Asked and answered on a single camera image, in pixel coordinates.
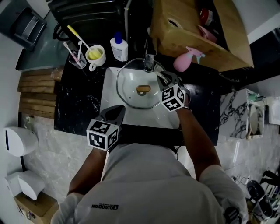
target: cable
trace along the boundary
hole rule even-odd
[[[183,145],[184,141],[182,141],[182,143],[180,144],[179,147],[175,148],[176,151],[176,156],[177,156],[177,160],[179,161],[179,156],[178,156],[178,149]]]
[[[244,166],[247,168],[247,166],[246,166],[244,163],[238,163],[238,164],[234,165],[233,167],[230,167],[229,169],[225,169],[224,171],[227,171],[227,170],[233,169],[234,167],[236,167],[236,166],[240,166],[240,165],[244,165]]]
[[[234,177],[233,177],[234,182],[239,182],[239,183],[241,183],[242,185],[246,186],[246,184],[242,183],[242,180],[243,180],[243,179],[248,180],[249,178],[242,177],[241,180],[239,181],[240,177],[241,177],[240,174],[238,174],[236,177],[234,176]]]

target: hand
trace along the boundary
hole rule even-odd
[[[186,89],[184,86],[181,86],[180,88],[185,91],[185,103],[184,103],[184,106],[185,107],[189,107],[189,103],[191,102],[190,91],[188,89]]]

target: black marble countertop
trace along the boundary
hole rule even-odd
[[[91,119],[99,114],[103,81],[108,67],[122,67],[125,63],[115,60],[110,48],[105,48],[106,62],[94,72],[88,65],[79,70],[67,60],[56,99],[54,129],[86,136]],[[184,73],[173,68],[174,58],[158,55],[155,60],[166,70],[175,72],[191,92],[192,112],[213,144],[217,144],[220,123],[220,95],[222,79],[218,72],[192,63]],[[122,142],[143,144],[181,145],[182,132],[144,126],[122,125]]]

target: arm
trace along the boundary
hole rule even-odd
[[[78,173],[72,179],[69,192],[85,195],[100,182],[107,152],[93,148]]]
[[[219,157],[210,138],[200,126],[193,113],[185,108],[178,109],[176,112],[180,119],[185,146],[193,161],[196,179],[199,180],[201,173],[207,167],[221,165]]]

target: toothbrush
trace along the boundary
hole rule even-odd
[[[89,59],[96,60],[101,57],[101,53],[96,49],[91,49],[71,26],[68,25],[67,27],[87,47],[87,49],[89,50],[89,53],[88,53]]]
[[[78,45],[80,46],[79,53],[78,53],[78,60],[80,60],[80,57],[81,57],[81,47],[82,47],[82,41],[79,41],[79,42],[78,42]]]
[[[71,56],[74,58],[75,62],[77,63],[78,66],[81,67],[81,64],[79,62],[79,60],[75,57],[75,55],[72,53],[72,51],[69,49],[68,45],[66,42],[63,42],[64,47],[66,47],[69,51],[69,53],[71,54]]]
[[[79,38],[80,41],[82,41],[82,43],[87,47],[87,49],[89,49],[89,53],[91,53],[91,48],[85,43],[85,41],[78,35],[78,33],[71,27],[71,26],[67,26],[68,29],[70,29],[70,31],[76,36]]]

